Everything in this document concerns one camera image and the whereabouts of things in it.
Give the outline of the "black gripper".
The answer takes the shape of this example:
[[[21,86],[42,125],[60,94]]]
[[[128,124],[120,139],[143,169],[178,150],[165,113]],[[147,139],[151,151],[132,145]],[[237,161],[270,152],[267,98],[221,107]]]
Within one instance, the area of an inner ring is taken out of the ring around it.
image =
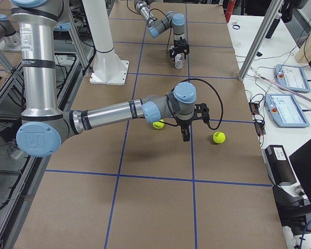
[[[190,141],[190,125],[195,120],[202,120],[208,127],[210,127],[209,108],[205,103],[195,104],[192,117],[183,120],[176,115],[176,122],[181,127],[182,139],[184,142]]]
[[[184,57],[186,58],[189,52],[190,52],[189,44],[185,40],[183,40],[178,41],[177,43],[175,43],[173,46],[170,47],[169,56],[171,58],[174,58],[178,54],[183,54]]]

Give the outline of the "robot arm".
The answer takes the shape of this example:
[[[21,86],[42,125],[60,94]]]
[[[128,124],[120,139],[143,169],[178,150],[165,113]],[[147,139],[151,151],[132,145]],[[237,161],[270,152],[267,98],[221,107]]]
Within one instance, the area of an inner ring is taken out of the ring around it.
[[[22,126],[16,135],[20,150],[33,157],[46,157],[56,152],[68,138],[83,131],[137,118],[154,123],[172,116],[180,126],[184,142],[190,140],[189,126],[202,119],[210,126],[206,104],[196,104],[196,88],[186,79],[162,97],[150,95],[95,110],[70,110],[58,107],[56,92],[54,36],[57,26],[70,28],[69,1],[10,1],[11,15],[18,22],[24,76],[26,109],[21,113]],[[154,1],[134,1],[152,37],[170,27],[174,45],[185,42],[185,18],[170,11],[161,21],[153,21],[149,5]],[[115,54],[108,13],[104,1],[82,1],[95,45],[95,71],[91,83],[124,85],[129,61]]]
[[[165,14],[161,11],[164,18],[160,20],[151,13],[152,10],[155,10],[155,8],[150,8],[151,3],[153,1],[134,1],[134,8],[146,21],[151,37],[156,38],[168,29],[172,29],[174,45],[169,49],[168,54],[172,59],[175,59],[178,54],[183,54],[184,59],[186,59],[190,48],[186,40],[184,15],[174,11]]]

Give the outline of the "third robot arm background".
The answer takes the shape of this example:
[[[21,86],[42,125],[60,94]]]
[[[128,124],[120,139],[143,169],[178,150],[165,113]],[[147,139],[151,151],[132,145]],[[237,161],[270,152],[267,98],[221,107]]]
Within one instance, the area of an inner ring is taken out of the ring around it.
[[[0,14],[0,49],[3,51],[20,52],[21,41],[20,34],[8,17]]]

